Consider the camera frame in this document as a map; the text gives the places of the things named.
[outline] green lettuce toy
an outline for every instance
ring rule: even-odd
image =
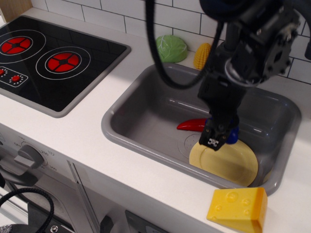
[[[180,62],[187,57],[185,42],[174,35],[163,35],[156,39],[156,46],[162,62]]]

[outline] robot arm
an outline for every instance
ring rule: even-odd
[[[237,108],[247,90],[284,73],[299,16],[283,0],[200,0],[211,18],[227,22],[226,41],[210,62],[198,97],[213,116],[199,143],[218,150],[237,128]]]

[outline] white countertop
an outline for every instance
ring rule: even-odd
[[[235,232],[206,220],[214,186],[114,144],[102,133],[105,112],[153,64],[147,40],[35,8],[26,15],[127,44],[132,51],[67,116],[52,118],[0,96],[0,123],[186,214],[192,223],[207,224],[225,233]],[[181,64],[192,67],[192,61],[190,53]],[[311,85],[273,77],[261,88],[290,98],[302,112],[302,123],[282,183],[268,197],[264,233],[311,232]]]

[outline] red burner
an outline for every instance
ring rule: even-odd
[[[29,49],[31,44],[29,38],[19,36],[5,41],[1,46],[1,51],[7,55],[19,54]]]
[[[80,64],[79,56],[72,52],[62,52],[48,60],[48,68],[56,73],[64,73],[77,68]]]

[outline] yellow plate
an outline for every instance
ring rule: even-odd
[[[233,145],[224,144],[218,151],[196,143],[190,152],[189,162],[242,186],[249,186],[258,172],[255,154],[240,140]]]

